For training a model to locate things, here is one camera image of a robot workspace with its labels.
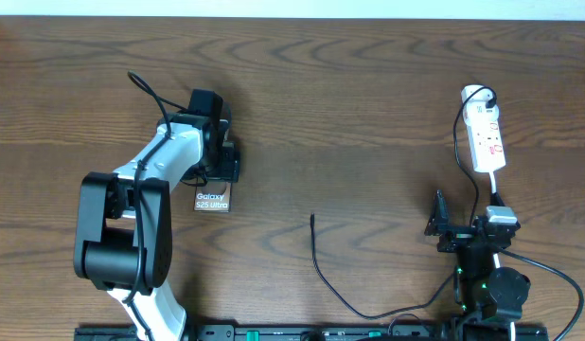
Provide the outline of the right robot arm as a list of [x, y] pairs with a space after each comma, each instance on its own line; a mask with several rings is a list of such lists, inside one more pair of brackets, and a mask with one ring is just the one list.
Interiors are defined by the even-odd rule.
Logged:
[[463, 310], [444, 331], [449, 339], [516, 338], [515, 322], [522, 317], [531, 283], [519, 271], [504, 267], [498, 251], [511, 245], [520, 228], [516, 214], [497, 193], [486, 213], [470, 225], [452, 224], [442, 192], [435, 193], [424, 234], [439, 238], [439, 252], [456, 255], [454, 299]]

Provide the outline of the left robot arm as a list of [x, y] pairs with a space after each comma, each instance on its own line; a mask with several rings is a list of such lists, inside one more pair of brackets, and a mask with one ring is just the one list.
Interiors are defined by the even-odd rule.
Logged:
[[119, 301], [137, 340], [197, 336], [168, 283], [170, 195], [180, 184], [200, 188], [237, 182], [239, 151], [227, 137], [230, 126], [228, 109], [168, 113], [131, 161], [82, 179], [74, 272]]

